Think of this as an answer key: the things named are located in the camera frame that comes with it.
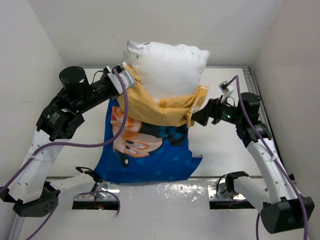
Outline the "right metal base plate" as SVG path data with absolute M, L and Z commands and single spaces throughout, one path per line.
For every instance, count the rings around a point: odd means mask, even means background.
M 247 199 L 242 194 L 230 193 L 226 189 L 225 180 L 222 179 L 217 188 L 218 178 L 207 181 L 208 198 L 213 202 L 239 202 Z

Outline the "yellow blue printed pillowcase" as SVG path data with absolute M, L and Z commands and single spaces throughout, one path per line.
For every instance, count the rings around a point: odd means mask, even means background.
M 171 182 L 188 179 L 202 161 L 189 148 L 191 117 L 204 103 L 209 88 L 201 85 L 192 96 L 155 103 L 136 80 L 128 99 L 110 100 L 105 117 L 103 147 L 95 171 L 114 183 Z

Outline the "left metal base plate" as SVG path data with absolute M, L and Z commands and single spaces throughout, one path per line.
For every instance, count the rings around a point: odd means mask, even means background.
M 99 193 L 91 193 L 86 195 L 75 195 L 74 201 L 76 202 L 83 202 L 83 201 L 89 201 L 92 202 L 95 200 L 98 202 L 110 202 L 110 201 L 116 201 L 116 198 L 111 194 L 113 193 L 117 197 L 119 197 L 120 194 L 120 187 L 117 184 L 111 183 L 111 182 L 98 182 L 94 185 L 91 192 L 97 192 L 101 191 Z

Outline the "white front cover board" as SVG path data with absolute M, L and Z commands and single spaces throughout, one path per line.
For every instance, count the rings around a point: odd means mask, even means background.
M 302 229 L 270 234 L 243 203 L 211 203 L 204 179 L 119 188 L 120 208 L 70 209 L 27 218 L 19 238 L 37 240 L 301 240 Z

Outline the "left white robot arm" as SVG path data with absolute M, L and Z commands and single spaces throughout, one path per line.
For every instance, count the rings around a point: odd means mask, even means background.
M 126 79 L 132 76 L 122 66 L 105 67 L 98 81 L 89 83 L 85 70 L 69 66 L 59 73 L 62 89 L 43 109 L 31 146 L 17 173 L 0 189 L 0 198 L 13 204 L 22 218 L 50 215 L 59 204 L 59 196 L 91 194 L 103 182 L 97 171 L 79 167 L 75 177 L 59 183 L 47 180 L 63 147 L 71 147 L 77 129 L 84 123 L 84 113 L 107 100 L 126 95 Z

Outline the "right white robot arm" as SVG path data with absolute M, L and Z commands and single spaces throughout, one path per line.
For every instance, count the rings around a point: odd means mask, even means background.
M 221 98 L 210 99 L 205 107 L 192 115 L 192 120 L 206 126 L 225 121 L 236 127 L 236 133 L 254 158 L 265 182 L 262 189 L 244 171 L 231 172 L 225 178 L 225 191 L 243 195 L 258 211 L 262 224 L 270 234 L 304 229 L 308 237 L 308 220 L 315 208 L 311 197 L 303 197 L 290 181 L 279 162 L 272 135 L 259 120 L 260 98 L 250 92 L 240 94 L 238 105 L 231 106 Z

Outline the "white pillow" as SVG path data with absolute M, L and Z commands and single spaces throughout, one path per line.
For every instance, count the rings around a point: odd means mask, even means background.
M 133 40 L 127 41 L 123 53 L 125 62 L 140 79 L 142 89 L 155 103 L 193 96 L 210 54 L 192 45 Z

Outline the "metal base plate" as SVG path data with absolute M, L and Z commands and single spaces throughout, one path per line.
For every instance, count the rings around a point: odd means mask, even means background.
M 86 195 L 75 195 L 74 201 L 76 202 L 83 202 L 83 201 L 89 201 L 92 202 L 95 200 L 98 202 L 110 202 L 110 201 L 116 201 L 116 198 L 111 194 L 113 193 L 117 197 L 119 197 L 120 194 L 120 187 L 117 184 L 111 183 L 111 182 L 98 182 L 94 185 L 91 192 L 97 192 L 101 191 L 99 193 L 91 193 Z
M 247 199 L 242 194 L 230 193 L 226 189 L 225 180 L 222 179 L 217 188 L 218 178 L 207 181 L 208 198 L 213 202 L 239 202 Z

